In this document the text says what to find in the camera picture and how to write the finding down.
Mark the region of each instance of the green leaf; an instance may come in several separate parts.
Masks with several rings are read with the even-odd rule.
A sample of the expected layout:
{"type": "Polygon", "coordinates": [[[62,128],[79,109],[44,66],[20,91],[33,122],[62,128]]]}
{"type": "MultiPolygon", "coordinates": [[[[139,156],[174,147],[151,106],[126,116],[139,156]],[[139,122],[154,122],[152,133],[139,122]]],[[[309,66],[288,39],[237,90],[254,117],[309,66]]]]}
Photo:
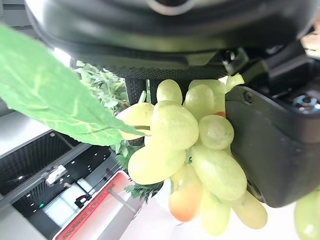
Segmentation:
{"type": "Polygon", "coordinates": [[[104,106],[107,108],[113,108],[113,107],[117,106],[118,103],[119,103],[119,101],[117,99],[112,98],[108,102],[106,102],[104,104],[104,106]]]}
{"type": "Polygon", "coordinates": [[[127,92],[124,91],[124,92],[120,93],[120,98],[121,98],[122,100],[128,100],[128,94],[127,94],[127,92]]]}
{"type": "Polygon", "coordinates": [[[128,156],[128,153],[129,153],[128,148],[124,147],[121,154],[126,158],[128,156]]]}
{"type": "Polygon", "coordinates": [[[82,61],[77,60],[75,65],[77,67],[84,67],[86,64],[84,64],[82,61]]]}
{"type": "Polygon", "coordinates": [[[120,148],[121,148],[122,145],[119,142],[119,143],[116,143],[114,146],[115,146],[115,154],[118,154],[120,152],[120,148]]]}
{"type": "Polygon", "coordinates": [[[54,130],[93,145],[119,142],[119,130],[141,135],[91,95],[47,48],[0,25],[0,97],[54,130]]]}

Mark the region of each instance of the white wall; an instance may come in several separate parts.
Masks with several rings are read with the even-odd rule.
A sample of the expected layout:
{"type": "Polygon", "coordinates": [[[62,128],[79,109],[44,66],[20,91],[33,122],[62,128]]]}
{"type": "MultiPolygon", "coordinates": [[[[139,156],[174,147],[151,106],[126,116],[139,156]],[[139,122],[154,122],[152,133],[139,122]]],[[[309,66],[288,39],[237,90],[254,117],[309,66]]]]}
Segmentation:
{"type": "Polygon", "coordinates": [[[46,240],[14,207],[7,205],[0,208],[0,240],[26,239],[46,240]]]}

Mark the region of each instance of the artificial grape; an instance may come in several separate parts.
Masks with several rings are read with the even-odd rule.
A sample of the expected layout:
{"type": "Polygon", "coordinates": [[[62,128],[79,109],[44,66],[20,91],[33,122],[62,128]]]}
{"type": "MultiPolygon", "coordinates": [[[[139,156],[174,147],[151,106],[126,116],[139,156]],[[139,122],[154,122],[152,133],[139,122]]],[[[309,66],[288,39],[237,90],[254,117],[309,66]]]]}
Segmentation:
{"type": "Polygon", "coordinates": [[[159,183],[178,171],[186,160],[185,150],[169,150],[150,144],[130,158],[128,173],[137,184],[159,183]]]}
{"type": "Polygon", "coordinates": [[[210,235],[219,236],[226,231],[230,219],[230,206],[205,187],[203,187],[200,214],[203,228],[210,235]]]}
{"type": "Polygon", "coordinates": [[[198,213],[202,199],[202,184],[191,164],[171,176],[173,192],[169,197],[171,214],[181,222],[192,220],[198,213]]]}
{"type": "Polygon", "coordinates": [[[231,203],[231,207],[249,228],[261,229],[267,224],[268,214],[265,207],[248,191],[240,198],[240,201],[231,203]]]}
{"type": "Polygon", "coordinates": [[[222,93],[214,94],[214,113],[222,112],[225,114],[226,112],[226,95],[222,93]]]}
{"type": "Polygon", "coordinates": [[[160,82],[156,90],[156,99],[158,102],[163,100],[169,100],[181,105],[182,93],[178,83],[176,83],[172,79],[167,79],[160,82]]]}
{"type": "Polygon", "coordinates": [[[167,105],[151,118],[152,141],[169,149],[190,148],[199,137],[198,122],[184,107],[167,105]]]}
{"type": "Polygon", "coordinates": [[[237,86],[239,84],[244,84],[245,81],[242,78],[242,76],[238,73],[234,76],[228,76],[226,80],[226,91],[229,92],[234,86],[237,86]]]}
{"type": "Polygon", "coordinates": [[[148,146],[150,142],[151,142],[151,136],[145,136],[144,137],[144,145],[148,146]]]}
{"type": "MultiPolygon", "coordinates": [[[[152,114],[154,112],[154,106],[148,102],[140,102],[134,104],[122,112],[120,112],[116,118],[124,121],[125,124],[131,126],[150,126],[152,114]]],[[[151,134],[150,130],[139,130],[147,135],[151,134]]],[[[124,140],[134,140],[141,138],[141,135],[135,135],[120,131],[124,140]]]]}
{"type": "Polygon", "coordinates": [[[204,84],[191,88],[185,95],[185,108],[199,121],[214,113],[215,96],[212,90],[204,84]]]}
{"type": "Polygon", "coordinates": [[[316,211],[317,192],[314,191],[296,202],[295,229],[301,240],[320,239],[320,217],[316,211]]]}
{"type": "Polygon", "coordinates": [[[191,156],[202,184],[218,198],[233,201],[246,192],[247,178],[243,169],[225,151],[197,144],[192,146],[191,156]]]}
{"type": "Polygon", "coordinates": [[[219,81],[219,80],[215,80],[215,79],[196,79],[193,80],[192,82],[190,82],[189,84],[189,90],[194,88],[195,86],[198,86],[200,84],[204,84],[207,85],[212,92],[214,93],[214,95],[220,93],[220,94],[225,94],[226,93],[226,85],[219,81]]]}
{"type": "Polygon", "coordinates": [[[177,102],[175,101],[170,101],[170,100],[163,100],[163,101],[158,101],[158,103],[156,105],[154,105],[154,109],[153,112],[158,111],[159,108],[162,108],[164,106],[168,106],[168,105],[176,105],[176,106],[180,106],[177,102]]]}
{"type": "Polygon", "coordinates": [[[216,112],[214,115],[218,115],[218,116],[221,116],[221,117],[224,117],[224,118],[227,117],[227,116],[226,116],[226,113],[225,113],[224,111],[218,111],[218,112],[216,112]]]}
{"type": "Polygon", "coordinates": [[[214,112],[211,112],[210,115],[216,112],[225,112],[226,85],[219,80],[193,80],[190,82],[189,90],[200,84],[207,85],[214,94],[214,112]]]}
{"type": "Polygon", "coordinates": [[[317,210],[318,216],[320,218],[320,187],[318,187],[317,190],[316,190],[316,201],[315,201],[315,204],[316,204],[316,210],[317,210]]]}
{"type": "Polygon", "coordinates": [[[222,116],[208,115],[199,121],[200,140],[210,149],[225,149],[232,143],[234,136],[234,128],[222,116]]]}

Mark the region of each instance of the metal rod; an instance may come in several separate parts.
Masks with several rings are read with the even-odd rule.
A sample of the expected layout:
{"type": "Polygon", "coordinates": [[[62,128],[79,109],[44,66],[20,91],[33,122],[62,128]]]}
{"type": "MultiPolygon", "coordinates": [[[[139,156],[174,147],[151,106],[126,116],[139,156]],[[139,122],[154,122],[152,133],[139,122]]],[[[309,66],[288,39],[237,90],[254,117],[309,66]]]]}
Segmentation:
{"type": "Polygon", "coordinates": [[[122,197],[120,197],[118,194],[116,194],[112,189],[109,189],[108,192],[115,198],[117,199],[120,203],[123,204],[123,206],[125,206],[127,209],[129,209],[131,212],[133,212],[134,214],[137,213],[137,211],[130,206],[122,197]]]}
{"type": "Polygon", "coordinates": [[[91,147],[91,144],[87,143],[80,143],[78,146],[74,147],[61,157],[59,157],[54,162],[50,163],[48,166],[37,172],[35,175],[33,175],[31,178],[29,178],[27,181],[22,183],[20,186],[13,189],[11,192],[9,192],[7,195],[3,196],[3,199],[0,200],[0,208],[4,207],[7,204],[13,204],[16,201],[18,201],[23,195],[25,195],[27,192],[29,192],[31,189],[33,189],[35,186],[40,184],[44,179],[46,179],[48,175],[48,171],[54,167],[59,165],[66,165],[71,160],[73,160],[75,157],[82,154],[85,150],[91,147]]]}
{"type": "Polygon", "coordinates": [[[66,145],[68,145],[69,148],[74,149],[75,146],[73,146],[70,142],[68,142],[67,139],[64,138],[59,132],[53,131],[55,135],[57,135],[66,145]]]}

